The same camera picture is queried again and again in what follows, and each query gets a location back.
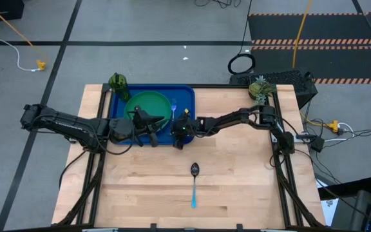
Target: green plate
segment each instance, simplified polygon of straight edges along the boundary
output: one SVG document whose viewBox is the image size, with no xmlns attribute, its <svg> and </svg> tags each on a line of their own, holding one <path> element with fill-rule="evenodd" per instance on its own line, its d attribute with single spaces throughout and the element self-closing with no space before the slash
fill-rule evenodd
<svg viewBox="0 0 371 232">
<path fill-rule="evenodd" d="M 145 110 L 151 116 L 164 116 L 164 119 L 168 119 L 159 130 L 164 128 L 171 118 L 171 103 L 168 98 L 161 93 L 144 91 L 132 96 L 124 108 L 125 119 L 129 119 L 128 112 L 134 111 L 134 107 L 136 106 L 140 106 L 141 110 Z"/>
</svg>

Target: spoon handle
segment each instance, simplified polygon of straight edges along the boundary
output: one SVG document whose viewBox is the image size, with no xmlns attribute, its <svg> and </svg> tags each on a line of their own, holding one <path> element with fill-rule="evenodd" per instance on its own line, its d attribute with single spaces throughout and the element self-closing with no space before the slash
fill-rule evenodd
<svg viewBox="0 0 371 232">
<path fill-rule="evenodd" d="M 193 184 L 193 198 L 191 199 L 191 207 L 197 208 L 197 199 L 196 199 L 196 178 L 194 178 L 194 184 Z"/>
</svg>

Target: white cable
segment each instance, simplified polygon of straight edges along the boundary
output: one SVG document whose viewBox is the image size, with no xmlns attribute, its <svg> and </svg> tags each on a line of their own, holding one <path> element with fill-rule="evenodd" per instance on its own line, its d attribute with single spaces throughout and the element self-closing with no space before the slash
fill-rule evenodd
<svg viewBox="0 0 371 232">
<path fill-rule="evenodd" d="M 17 56 L 18 56 L 17 66 L 18 66 L 19 69 L 24 70 L 24 71 L 28 71 L 28 72 L 35 72 L 35 71 L 39 71 L 40 70 L 39 68 L 36 68 L 36 69 L 26 69 L 26 68 L 23 68 L 23 67 L 19 66 L 19 51 L 18 51 L 18 49 L 16 47 L 12 46 L 12 44 L 10 44 L 10 43 L 2 40 L 2 39 L 0 39 L 0 41 L 2 43 L 5 43 L 6 45 L 10 46 L 11 48 L 15 49 L 15 51 L 17 52 Z"/>
<path fill-rule="evenodd" d="M 351 138 L 348 138 L 348 139 L 352 139 L 352 138 L 354 138 L 354 131 L 353 131 L 353 129 L 352 129 L 351 126 L 349 126 L 347 123 L 339 122 L 339 123 L 338 123 L 338 128 L 340 128 L 340 125 L 345 125 L 345 126 L 347 126 L 347 127 L 350 129 L 350 131 L 352 132 L 352 137 L 351 137 Z M 327 139 L 327 140 L 325 140 L 325 142 L 344 141 L 344 140 L 348 140 L 348 139 Z"/>
</svg>

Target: black ring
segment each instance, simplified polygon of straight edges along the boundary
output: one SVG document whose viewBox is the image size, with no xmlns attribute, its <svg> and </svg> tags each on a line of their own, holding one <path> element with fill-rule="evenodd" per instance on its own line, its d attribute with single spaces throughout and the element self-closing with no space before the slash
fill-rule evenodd
<svg viewBox="0 0 371 232">
<path fill-rule="evenodd" d="M 250 58 L 251 60 L 251 67 L 249 69 L 247 69 L 246 71 L 243 71 L 243 72 L 234 72 L 231 70 L 231 64 L 239 57 L 248 57 Z M 228 69 L 229 69 L 229 72 L 231 74 L 245 74 L 245 73 L 250 73 L 251 71 L 254 70 L 254 68 L 256 67 L 256 59 L 251 55 L 251 54 L 247 54 L 247 53 L 239 53 L 237 54 L 235 57 L 233 57 L 230 61 L 229 61 L 229 65 L 227 66 Z"/>
</svg>

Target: spoon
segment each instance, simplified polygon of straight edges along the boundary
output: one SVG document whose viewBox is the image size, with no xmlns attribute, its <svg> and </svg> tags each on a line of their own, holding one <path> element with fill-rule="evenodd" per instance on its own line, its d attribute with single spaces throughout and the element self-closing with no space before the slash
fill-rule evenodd
<svg viewBox="0 0 371 232">
<path fill-rule="evenodd" d="M 196 177 L 200 173 L 200 167 L 198 167 L 197 163 L 191 165 L 191 174 L 194 177 L 194 184 L 193 184 L 193 198 L 191 199 L 191 207 L 194 209 L 197 207 L 197 200 L 196 200 Z"/>
</svg>

